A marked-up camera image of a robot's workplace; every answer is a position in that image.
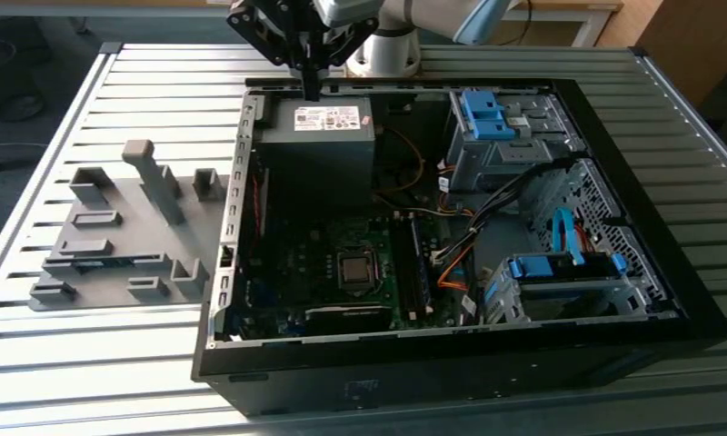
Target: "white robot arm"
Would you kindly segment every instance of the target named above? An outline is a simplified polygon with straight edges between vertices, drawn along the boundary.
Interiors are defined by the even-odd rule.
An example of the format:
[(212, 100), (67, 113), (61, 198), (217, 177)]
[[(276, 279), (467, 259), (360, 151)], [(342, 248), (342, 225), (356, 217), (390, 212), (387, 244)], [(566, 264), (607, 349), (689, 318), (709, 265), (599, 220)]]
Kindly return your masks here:
[(235, 0), (227, 22), (274, 64), (288, 65), (304, 97), (318, 100), (330, 65), (348, 61), (360, 76), (411, 75), (418, 28), (480, 44), (508, 5), (510, 0)]

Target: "white label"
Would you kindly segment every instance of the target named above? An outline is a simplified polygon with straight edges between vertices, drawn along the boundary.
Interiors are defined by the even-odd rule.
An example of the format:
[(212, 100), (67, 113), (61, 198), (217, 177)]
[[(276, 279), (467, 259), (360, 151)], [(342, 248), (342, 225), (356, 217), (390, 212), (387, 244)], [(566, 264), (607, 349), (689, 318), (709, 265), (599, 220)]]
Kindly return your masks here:
[(471, 314), (476, 313), (476, 302), (474, 302), (474, 300), (467, 295), (463, 295), (460, 305), (466, 309), (466, 312)]
[(294, 111), (294, 130), (360, 130), (359, 106), (299, 107)]
[(447, 177), (439, 178), (439, 190), (443, 193), (450, 193), (450, 179)]
[(529, 119), (525, 116), (512, 116), (511, 118), (507, 118), (508, 125), (514, 126), (523, 126), (529, 125)]

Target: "black wire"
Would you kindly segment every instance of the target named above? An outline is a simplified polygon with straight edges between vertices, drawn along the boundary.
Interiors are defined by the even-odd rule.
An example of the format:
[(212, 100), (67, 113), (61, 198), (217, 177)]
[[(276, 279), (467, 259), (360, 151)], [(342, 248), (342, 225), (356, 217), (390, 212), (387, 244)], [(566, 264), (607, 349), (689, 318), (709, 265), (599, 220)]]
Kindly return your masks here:
[(527, 0), (527, 2), (529, 2), (529, 17), (525, 20), (525, 26), (522, 27), (520, 35), (511, 38), (506, 43), (502, 43), (499, 45), (510, 45), (514, 42), (516, 42), (518, 45), (520, 45), (522, 40), (525, 39), (525, 36), (529, 33), (529, 30), (531, 30), (531, 23), (534, 22), (534, 2), (531, 0)]
[(470, 250), (466, 259), (463, 259), (463, 269), (466, 277), (466, 286), (468, 288), (467, 295), (476, 304), (476, 311), (472, 313), (472, 323), (478, 324), (480, 320), (482, 307), (483, 307), (483, 292), (476, 283), (476, 264), (474, 260), (474, 248)]
[(522, 189), (527, 186), (529, 182), (535, 179), (541, 174), (551, 170), (561, 168), (570, 168), (574, 165), (577, 159), (587, 157), (586, 153), (575, 152), (569, 154), (567, 157), (555, 159), (553, 162), (541, 163), (539, 165), (529, 168), (514, 179), (511, 179), (498, 190), (491, 194), (484, 201), (483, 206), (478, 209), (476, 213), (471, 217), (468, 231), (458, 242), (446, 250), (442, 255), (438, 256), (438, 260), (443, 260), (455, 250), (463, 249), (470, 243), (476, 240), (478, 234), (483, 231), (487, 225), (487, 220), (499, 209), (507, 204), (514, 202), (520, 196)]

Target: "slotted metal table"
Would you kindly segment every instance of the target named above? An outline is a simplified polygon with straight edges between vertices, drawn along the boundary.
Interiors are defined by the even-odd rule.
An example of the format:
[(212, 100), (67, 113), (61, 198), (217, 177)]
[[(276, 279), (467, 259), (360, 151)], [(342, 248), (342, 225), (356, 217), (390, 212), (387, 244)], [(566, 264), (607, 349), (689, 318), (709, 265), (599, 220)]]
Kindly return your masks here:
[[(249, 421), (191, 381), (197, 305), (33, 312), (29, 290), (72, 206), (75, 169), (136, 176), (123, 143), (151, 138), (175, 175), (201, 166), (228, 173), (244, 79), (286, 74), (244, 45), (115, 52), (97, 57), (0, 235), (0, 434), (727, 436), (727, 342), (593, 391)], [(627, 50), (427, 46), (423, 75), (581, 83), (727, 316), (727, 149), (650, 59)]]

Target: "power supply label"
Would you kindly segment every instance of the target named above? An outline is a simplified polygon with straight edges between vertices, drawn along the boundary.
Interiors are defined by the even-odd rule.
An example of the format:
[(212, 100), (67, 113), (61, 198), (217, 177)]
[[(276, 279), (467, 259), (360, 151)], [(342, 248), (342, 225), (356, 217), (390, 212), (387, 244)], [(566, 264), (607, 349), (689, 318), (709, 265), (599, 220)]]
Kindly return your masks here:
[(294, 111), (294, 130), (360, 130), (359, 106), (299, 107)]

